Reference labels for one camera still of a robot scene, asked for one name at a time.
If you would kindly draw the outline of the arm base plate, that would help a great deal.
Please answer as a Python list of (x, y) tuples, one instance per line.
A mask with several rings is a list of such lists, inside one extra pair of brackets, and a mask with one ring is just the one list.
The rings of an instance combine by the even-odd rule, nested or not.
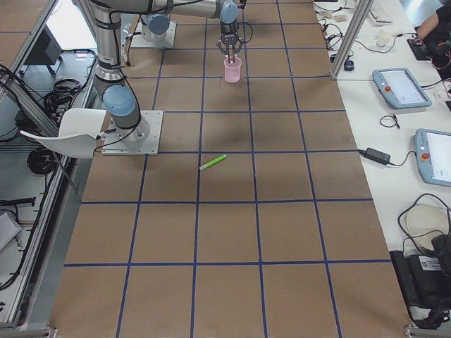
[(138, 23), (131, 41), (132, 49), (172, 49), (175, 41), (176, 22), (171, 21), (169, 28), (162, 34), (154, 34)]
[(141, 111), (141, 121), (130, 136), (128, 132), (118, 129), (110, 118), (109, 129), (115, 129), (105, 138), (106, 146), (101, 153), (105, 156), (141, 156), (157, 155), (163, 124), (163, 111)]

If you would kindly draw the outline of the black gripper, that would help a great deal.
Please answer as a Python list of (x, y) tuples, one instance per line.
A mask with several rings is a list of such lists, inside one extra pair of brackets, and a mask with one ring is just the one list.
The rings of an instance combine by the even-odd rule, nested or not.
[(228, 62), (229, 55), (234, 54), (236, 57), (240, 52), (243, 39), (239, 38), (237, 21), (231, 23), (224, 23), (221, 21), (220, 27), (221, 40), (216, 42), (216, 46)]

